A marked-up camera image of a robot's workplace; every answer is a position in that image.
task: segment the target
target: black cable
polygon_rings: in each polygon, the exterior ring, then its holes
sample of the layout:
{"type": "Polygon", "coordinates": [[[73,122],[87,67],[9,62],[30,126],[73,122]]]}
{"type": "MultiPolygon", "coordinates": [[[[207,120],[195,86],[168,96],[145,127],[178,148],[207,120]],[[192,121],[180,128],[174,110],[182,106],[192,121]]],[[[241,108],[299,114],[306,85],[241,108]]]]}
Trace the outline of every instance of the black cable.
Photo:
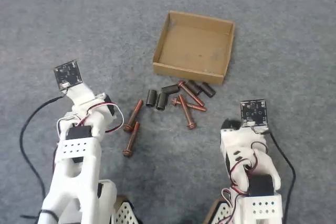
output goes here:
{"type": "MultiPolygon", "coordinates": [[[[21,151],[21,154],[24,158],[24,160],[26,161],[26,163],[28,164],[29,168],[33,171],[33,173],[35,174],[37,180],[38,180],[38,183],[41,187],[41,191],[42,191],[42,198],[45,199],[46,197],[46,187],[43,183],[43,180],[41,178],[41,176],[39,175],[39,173],[36,171],[36,168],[33,166],[33,164],[31,163],[31,161],[29,160],[26,152],[25,152],[25,149],[23,147],[23,135],[25,133],[25,130],[27,129],[28,127],[28,124],[30,123],[30,121],[32,120],[32,118],[34,117],[34,115],[36,115],[36,113],[38,111],[40,111],[42,108],[44,108],[45,106],[53,103],[53,102],[56,102],[57,100],[63,98],[65,95],[67,94],[67,92],[60,96],[60,97],[55,97],[53,99],[50,99],[49,101],[46,101],[45,103],[43,103],[42,105],[40,105],[30,116],[29,118],[27,119],[27,121],[25,122],[25,124],[23,125],[22,129],[21,129],[21,132],[20,132],[20,137],[19,137],[19,144],[20,144],[20,151],[21,151]]],[[[28,215],[21,215],[22,218],[26,218],[26,219],[35,219],[37,218],[36,216],[28,216],[28,215]]]]}
{"type": "Polygon", "coordinates": [[[280,148],[280,146],[278,145],[277,141],[275,140],[273,134],[271,131],[269,131],[269,135],[271,136],[276,148],[278,149],[278,151],[280,152],[280,154],[283,156],[283,158],[286,160],[288,166],[290,167],[290,169],[292,170],[293,173],[293,179],[292,182],[290,184],[288,193],[287,193],[287,200],[286,200],[286,206],[285,206],[285,211],[283,213],[283,219],[282,219],[282,223],[286,224],[287,223],[287,217],[288,217],[288,209],[289,209],[289,203],[290,203],[290,196],[292,194],[293,188],[294,188],[294,184],[295,184],[295,180],[296,180],[296,172],[295,169],[293,167],[293,165],[291,164],[291,162],[289,161],[289,159],[287,158],[287,156],[284,154],[284,152],[282,151],[282,149],[280,148]]]}

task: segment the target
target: bolt head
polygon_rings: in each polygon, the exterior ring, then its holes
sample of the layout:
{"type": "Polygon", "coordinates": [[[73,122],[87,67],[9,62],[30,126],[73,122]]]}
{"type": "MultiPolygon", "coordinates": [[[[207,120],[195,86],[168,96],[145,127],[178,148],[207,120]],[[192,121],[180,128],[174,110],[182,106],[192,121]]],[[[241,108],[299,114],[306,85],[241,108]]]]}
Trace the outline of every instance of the bolt head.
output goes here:
{"type": "Polygon", "coordinates": [[[173,104],[174,106],[176,106],[176,103],[177,103],[177,97],[174,97],[174,98],[172,99],[172,104],[173,104]]]}
{"type": "Polygon", "coordinates": [[[128,124],[124,124],[123,130],[126,132],[132,132],[133,128],[129,126],[128,124]]]}
{"type": "Polygon", "coordinates": [[[192,130],[192,129],[196,128],[196,126],[197,126],[196,123],[191,123],[187,127],[189,128],[189,130],[192,130]]]}
{"type": "Polygon", "coordinates": [[[131,157],[133,155],[133,152],[128,150],[128,149],[124,149],[122,151],[122,154],[125,156],[125,157],[131,157]]]}
{"type": "Polygon", "coordinates": [[[184,81],[179,81],[179,82],[177,83],[178,87],[182,86],[183,84],[184,84],[184,81]]]}

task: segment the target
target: black cylinder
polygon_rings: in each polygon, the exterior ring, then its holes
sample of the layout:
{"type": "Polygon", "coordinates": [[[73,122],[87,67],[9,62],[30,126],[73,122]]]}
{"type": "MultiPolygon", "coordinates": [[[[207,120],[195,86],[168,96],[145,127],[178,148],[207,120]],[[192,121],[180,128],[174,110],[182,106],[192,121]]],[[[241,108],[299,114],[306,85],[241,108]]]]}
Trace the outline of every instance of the black cylinder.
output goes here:
{"type": "Polygon", "coordinates": [[[175,93],[178,93],[179,90],[180,90],[180,87],[177,84],[163,87],[161,89],[162,93],[165,93],[165,94],[175,94],[175,93]]]}
{"type": "Polygon", "coordinates": [[[157,100],[156,109],[164,110],[168,102],[168,95],[166,93],[160,93],[157,100]]]}
{"type": "Polygon", "coordinates": [[[202,91],[208,96],[208,97],[213,97],[214,95],[215,95],[215,93],[216,93],[216,91],[215,90],[213,90],[213,88],[211,88],[210,86],[209,86],[209,84],[208,83],[206,83],[206,82],[202,82],[202,84],[201,85],[199,85],[199,87],[202,89],[202,91]]]}
{"type": "Polygon", "coordinates": [[[147,99],[146,99],[146,106],[147,107],[154,107],[156,104],[156,97],[157,97],[156,90],[150,89],[148,91],[147,99]]]}
{"type": "Polygon", "coordinates": [[[199,95],[202,91],[194,81],[188,81],[185,85],[190,89],[191,92],[194,93],[194,95],[199,95]]]}

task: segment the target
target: wire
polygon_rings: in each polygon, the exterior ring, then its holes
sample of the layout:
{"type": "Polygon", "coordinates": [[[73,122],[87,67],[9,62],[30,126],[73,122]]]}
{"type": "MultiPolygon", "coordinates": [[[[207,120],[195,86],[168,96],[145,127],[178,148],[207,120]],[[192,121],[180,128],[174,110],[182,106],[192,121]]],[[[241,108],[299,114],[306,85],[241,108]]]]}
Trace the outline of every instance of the wire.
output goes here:
{"type": "Polygon", "coordinates": [[[231,192],[230,192],[230,190],[229,190],[228,188],[223,188],[223,189],[222,189],[222,192],[221,192],[220,194],[221,194],[222,197],[225,199],[225,201],[227,202],[227,204],[228,204],[230,207],[232,207],[232,203],[231,203],[231,192]],[[226,197],[224,196],[224,193],[229,194],[230,199],[226,198],[226,197]]]}
{"type": "Polygon", "coordinates": [[[57,135],[58,135],[58,138],[60,138],[60,127],[59,127],[59,124],[62,120],[66,120],[66,121],[69,121],[71,119],[74,119],[74,118],[78,118],[78,120],[80,121],[80,117],[77,115],[77,114],[73,114],[73,115],[68,115],[68,116],[64,116],[63,118],[60,118],[57,120],[57,123],[56,123],[56,129],[57,129],[57,135]]]}
{"type": "Polygon", "coordinates": [[[223,224],[223,221],[225,221],[227,218],[229,218],[229,219],[225,222],[225,224],[229,224],[229,222],[232,220],[232,218],[233,218],[233,216],[234,216],[234,214],[235,214],[235,211],[236,211],[236,208],[237,208],[237,199],[238,199],[238,197],[239,197],[240,195],[241,195],[241,194],[238,194],[238,195],[236,196],[236,198],[235,198],[235,206],[233,207],[232,214],[229,215],[229,216],[227,216],[227,217],[224,217],[222,220],[220,220],[220,221],[218,222],[218,224],[223,224]]]}
{"type": "MultiPolygon", "coordinates": [[[[65,95],[67,94],[67,91],[65,92],[64,95],[62,96],[59,96],[59,97],[55,97],[55,98],[52,98],[50,99],[49,101],[46,101],[45,103],[43,103],[42,105],[40,105],[27,119],[27,121],[25,122],[25,124],[23,125],[22,129],[21,129],[21,132],[20,132],[20,137],[19,137],[19,144],[20,144],[20,151],[21,151],[21,154],[25,160],[25,162],[28,164],[29,168],[33,171],[33,173],[35,174],[37,180],[38,180],[38,183],[41,187],[41,193],[42,193],[42,198],[44,199],[46,197],[46,187],[43,183],[43,180],[41,178],[41,176],[39,175],[39,173],[37,172],[36,168],[33,166],[33,164],[31,163],[31,161],[29,160],[26,152],[25,152],[25,149],[23,147],[23,136],[24,136],[24,133],[28,127],[28,124],[30,123],[30,121],[32,120],[32,118],[36,115],[37,112],[39,112],[42,108],[44,108],[45,106],[53,103],[53,102],[56,102],[57,100],[63,98],[65,95]]],[[[27,215],[21,215],[22,218],[26,218],[26,219],[34,219],[33,216],[27,216],[27,215]]]]}
{"type": "Polygon", "coordinates": [[[232,177],[231,177],[231,174],[232,174],[233,170],[237,167],[237,165],[240,164],[241,162],[245,161],[245,160],[249,160],[249,159],[247,159],[247,158],[243,158],[243,159],[239,160],[239,161],[238,161],[238,162],[231,168],[231,170],[230,170],[230,172],[229,172],[229,177],[230,177],[231,183],[232,183],[233,185],[235,185],[235,186],[237,186],[237,184],[236,184],[236,182],[233,181],[233,179],[232,179],[232,177]]]}
{"type": "Polygon", "coordinates": [[[254,142],[252,142],[251,143],[251,149],[253,149],[253,145],[254,144],[256,144],[256,143],[258,143],[258,144],[262,144],[264,147],[265,147],[265,152],[266,152],[266,154],[268,153],[268,147],[267,147],[267,145],[266,144],[264,144],[263,142],[260,142],[260,141],[254,141],[254,142]]]}
{"type": "Polygon", "coordinates": [[[253,167],[249,167],[249,166],[247,166],[247,165],[244,166],[245,170],[246,170],[247,172],[249,172],[249,173],[253,172],[253,171],[257,168],[258,163],[259,163],[259,160],[258,160],[257,155],[256,155],[255,152],[253,153],[253,156],[254,156],[254,158],[255,158],[254,166],[253,166],[253,167]]]}
{"type": "Polygon", "coordinates": [[[272,132],[269,132],[269,135],[271,136],[276,148],[278,149],[278,151],[280,152],[280,154],[283,156],[284,160],[286,160],[288,166],[290,167],[290,169],[292,170],[293,173],[293,179],[290,183],[290,187],[287,193],[287,200],[286,200],[286,206],[285,206],[285,211],[283,213],[283,218],[282,218],[282,223],[286,224],[287,223],[287,217],[288,217],[288,209],[289,209],[289,203],[290,203],[290,196],[292,194],[293,188],[294,188],[294,184],[295,184],[295,180],[296,180],[296,172],[295,169],[292,165],[292,163],[289,161],[289,159],[287,158],[287,156],[284,154],[284,152],[282,151],[282,149],[280,148],[278,142],[275,140],[272,132]]]}
{"type": "Polygon", "coordinates": [[[80,122],[79,122],[76,126],[82,126],[82,125],[85,123],[85,120],[86,120],[86,119],[89,117],[89,115],[90,115],[90,114],[89,114],[89,111],[90,111],[90,110],[95,109],[95,108],[98,108],[98,107],[101,107],[101,106],[105,106],[105,105],[112,105],[112,106],[116,107],[116,108],[118,109],[119,113],[121,114],[121,118],[122,118],[122,122],[121,122],[118,126],[112,128],[112,129],[110,129],[110,130],[107,130],[107,131],[105,131],[105,132],[106,132],[106,133],[109,133],[109,132],[113,132],[113,131],[116,131],[116,130],[120,129],[120,128],[124,125],[124,115],[123,115],[123,113],[121,112],[121,110],[120,110],[120,108],[118,107],[118,105],[116,105],[116,104],[113,103],[113,102],[101,102],[101,103],[97,103],[97,104],[91,106],[90,108],[87,109],[87,112],[86,112],[87,115],[86,115],[82,120],[80,120],[80,122]]]}
{"type": "Polygon", "coordinates": [[[263,131],[263,132],[256,131],[256,130],[254,129],[254,126],[250,126],[250,128],[251,128],[251,130],[253,130],[254,133],[259,134],[259,135],[266,135],[266,134],[269,133],[269,130],[265,130],[265,131],[263,131]]]}

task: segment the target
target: copper bolt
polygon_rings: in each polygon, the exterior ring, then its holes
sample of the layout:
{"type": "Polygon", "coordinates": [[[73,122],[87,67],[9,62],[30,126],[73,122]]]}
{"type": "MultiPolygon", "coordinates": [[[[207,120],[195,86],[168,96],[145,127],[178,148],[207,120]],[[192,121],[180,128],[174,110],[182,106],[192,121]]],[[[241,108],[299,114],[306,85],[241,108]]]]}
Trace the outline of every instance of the copper bolt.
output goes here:
{"type": "Polygon", "coordinates": [[[133,148],[133,145],[135,143],[135,138],[137,137],[137,132],[139,130],[139,127],[140,127],[140,123],[135,122],[134,129],[133,129],[132,135],[130,137],[130,140],[128,141],[127,147],[126,147],[126,149],[124,149],[122,151],[122,154],[125,157],[131,157],[133,155],[132,148],[133,148]]]}
{"type": "Polygon", "coordinates": [[[141,109],[141,106],[143,104],[143,101],[142,100],[139,100],[138,103],[136,104],[134,110],[133,110],[133,113],[128,121],[127,124],[124,124],[124,131],[126,132],[132,132],[133,131],[133,127],[134,127],[134,122],[135,122],[135,119],[137,118],[136,116],[139,114],[139,111],[141,109]]]}
{"type": "MultiPolygon", "coordinates": [[[[174,97],[172,99],[172,104],[174,106],[181,105],[181,102],[179,101],[179,99],[177,97],[174,97]]],[[[188,102],[185,102],[185,104],[187,104],[187,107],[190,108],[190,109],[199,110],[199,111],[203,111],[203,112],[206,111],[206,108],[204,108],[204,107],[197,106],[197,105],[194,105],[194,104],[191,104],[191,103],[188,103],[188,102]]]]}
{"type": "Polygon", "coordinates": [[[179,81],[177,85],[182,88],[188,95],[190,95],[191,98],[194,99],[195,102],[197,102],[201,107],[204,107],[204,102],[202,102],[200,98],[195,96],[194,93],[191,92],[189,88],[187,88],[187,86],[184,84],[184,81],[179,81]]]}
{"type": "Polygon", "coordinates": [[[179,94],[178,98],[181,102],[185,117],[187,118],[187,121],[188,121],[188,126],[187,127],[189,128],[189,130],[192,130],[193,128],[196,128],[197,124],[194,122],[193,118],[191,117],[190,111],[187,107],[187,104],[185,103],[183,95],[179,94]]]}

